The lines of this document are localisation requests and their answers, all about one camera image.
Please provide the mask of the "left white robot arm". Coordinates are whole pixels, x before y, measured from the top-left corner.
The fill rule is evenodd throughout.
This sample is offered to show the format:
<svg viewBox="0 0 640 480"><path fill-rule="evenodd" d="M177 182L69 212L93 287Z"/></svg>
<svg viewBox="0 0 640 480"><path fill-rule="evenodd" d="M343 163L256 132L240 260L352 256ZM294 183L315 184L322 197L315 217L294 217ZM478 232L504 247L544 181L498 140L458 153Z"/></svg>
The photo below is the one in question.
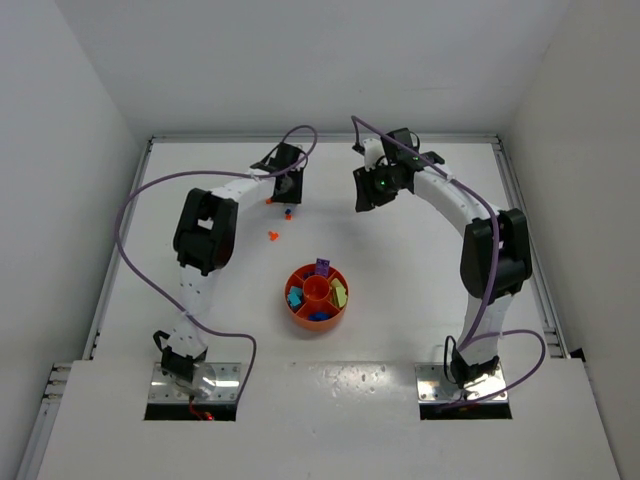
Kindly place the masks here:
<svg viewBox="0 0 640 480"><path fill-rule="evenodd" d="M255 362L254 337L215 331L205 325L205 320L221 271L233 254L240 213L266 200L299 204L304 155L300 146L281 142L238 179L211 190L194 188L187 194L173 238L180 267L179 312L183 319L170 332L156 332L154 341L161 352L161 371L192 398L202 399L205 390L214 387L205 378L208 345L204 333L249 340L249 364Z"/></svg>

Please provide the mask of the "teal long lego brick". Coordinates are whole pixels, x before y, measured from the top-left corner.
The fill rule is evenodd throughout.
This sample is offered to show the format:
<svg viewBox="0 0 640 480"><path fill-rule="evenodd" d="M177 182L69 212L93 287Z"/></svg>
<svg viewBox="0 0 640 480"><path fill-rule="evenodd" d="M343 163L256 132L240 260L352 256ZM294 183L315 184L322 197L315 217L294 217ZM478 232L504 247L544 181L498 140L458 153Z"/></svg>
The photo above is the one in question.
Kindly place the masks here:
<svg viewBox="0 0 640 480"><path fill-rule="evenodd" d="M302 305L301 298L296 293L289 293L286 297L290 308L296 310Z"/></svg>

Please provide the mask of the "lime green purple lego brick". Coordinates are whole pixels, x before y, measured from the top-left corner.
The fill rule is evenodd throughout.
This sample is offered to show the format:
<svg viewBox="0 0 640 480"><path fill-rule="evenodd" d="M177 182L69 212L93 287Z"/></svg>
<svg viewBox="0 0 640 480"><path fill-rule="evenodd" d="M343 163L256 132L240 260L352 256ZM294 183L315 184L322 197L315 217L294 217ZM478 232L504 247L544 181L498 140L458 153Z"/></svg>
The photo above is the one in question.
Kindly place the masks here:
<svg viewBox="0 0 640 480"><path fill-rule="evenodd" d="M348 294L344 287L336 287L333 289L333 301L337 308L342 309L348 302Z"/></svg>

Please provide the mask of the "blue round lego piece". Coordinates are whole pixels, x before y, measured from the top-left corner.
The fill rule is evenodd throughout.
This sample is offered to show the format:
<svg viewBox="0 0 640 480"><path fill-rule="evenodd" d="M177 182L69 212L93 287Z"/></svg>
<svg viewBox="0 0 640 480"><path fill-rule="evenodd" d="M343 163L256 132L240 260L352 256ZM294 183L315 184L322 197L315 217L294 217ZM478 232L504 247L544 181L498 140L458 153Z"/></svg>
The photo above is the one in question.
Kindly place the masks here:
<svg viewBox="0 0 640 480"><path fill-rule="evenodd" d="M308 317L308 319L314 322L325 321L329 319L329 315L326 312L317 312L317 313L311 314Z"/></svg>

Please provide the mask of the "teal square lego brick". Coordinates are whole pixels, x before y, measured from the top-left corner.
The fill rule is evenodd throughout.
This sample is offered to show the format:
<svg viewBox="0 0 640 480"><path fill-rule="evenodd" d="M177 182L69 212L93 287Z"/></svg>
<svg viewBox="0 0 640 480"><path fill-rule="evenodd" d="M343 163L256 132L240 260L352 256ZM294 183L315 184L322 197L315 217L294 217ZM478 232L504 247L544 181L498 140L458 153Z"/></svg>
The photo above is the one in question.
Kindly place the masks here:
<svg viewBox="0 0 640 480"><path fill-rule="evenodd" d="M291 286L288 291L288 295L295 295L298 298L303 297L303 290L299 287Z"/></svg>

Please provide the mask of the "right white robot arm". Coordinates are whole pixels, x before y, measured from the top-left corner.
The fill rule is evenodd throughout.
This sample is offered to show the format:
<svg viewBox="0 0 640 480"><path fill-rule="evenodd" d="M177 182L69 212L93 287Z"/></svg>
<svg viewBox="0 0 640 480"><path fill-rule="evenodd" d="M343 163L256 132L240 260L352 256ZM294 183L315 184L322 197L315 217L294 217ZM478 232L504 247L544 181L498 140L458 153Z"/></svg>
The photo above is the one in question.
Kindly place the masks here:
<svg viewBox="0 0 640 480"><path fill-rule="evenodd" d="M353 173L356 211L371 211L408 191L428 202L461 235L460 277L468 304L462 332L445 356L446 377L463 388L494 373L506 311L532 275L524 213L500 210L472 192L440 155L420 152L408 129L356 139L353 149L363 158Z"/></svg>

